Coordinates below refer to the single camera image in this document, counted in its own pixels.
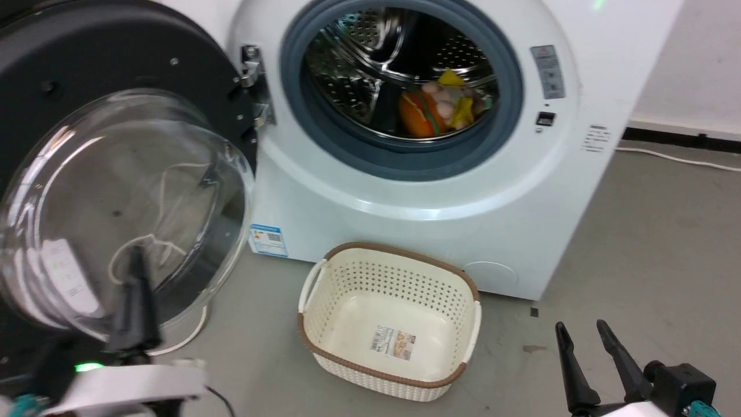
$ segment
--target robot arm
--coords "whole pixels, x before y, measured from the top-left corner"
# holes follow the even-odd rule
[[[715,381],[690,364],[667,367],[652,361],[641,371],[604,320],[597,330],[612,356],[623,388],[624,403],[604,404],[589,387],[574,356],[574,342],[564,323],[556,324],[566,403],[573,416],[584,417],[720,417],[711,406]]]
[[[147,355],[162,338],[147,276],[144,249],[135,246],[122,284],[118,309],[111,317],[106,351],[118,366],[77,372],[68,355],[72,344],[59,340],[44,347],[30,380],[16,398],[10,416],[120,416],[146,408],[157,417],[180,415],[183,401],[206,393],[203,361],[179,360],[155,365]]]

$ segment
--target washing machine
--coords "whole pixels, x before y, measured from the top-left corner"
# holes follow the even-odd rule
[[[681,3],[4,3],[3,338],[104,341],[132,246],[163,324],[247,245],[384,243],[537,300]]]
[[[315,262],[384,243],[540,299],[681,4],[244,1],[214,35],[269,90],[252,249]],[[482,111],[413,134],[400,101],[448,71]]]

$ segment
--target laundry basket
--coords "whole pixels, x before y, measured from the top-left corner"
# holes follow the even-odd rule
[[[299,333],[319,365],[414,401],[440,397],[463,374],[480,324],[479,293],[465,272],[372,243],[327,253],[299,300]]]

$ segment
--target screw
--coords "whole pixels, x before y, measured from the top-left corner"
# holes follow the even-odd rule
[[[257,58],[258,50],[254,46],[248,46],[247,47],[247,58],[249,59],[255,59]]]
[[[56,83],[54,81],[44,81],[41,83],[41,92],[44,94],[51,94],[55,88]]]

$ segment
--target gray floor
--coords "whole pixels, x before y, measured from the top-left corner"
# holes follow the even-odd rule
[[[736,155],[640,145],[741,166]],[[566,322],[603,402],[622,398],[594,326],[603,318],[639,364],[690,362],[715,378],[715,404],[725,416],[738,416],[740,209],[741,174],[618,153],[536,304],[539,317],[531,317],[529,302],[486,295],[472,364],[432,403],[373,393],[319,368],[296,332],[310,265],[291,260],[246,254],[216,296],[204,332],[162,360],[205,359],[211,385],[244,417],[566,416],[557,321]],[[226,413],[207,395],[189,403],[185,415]]]

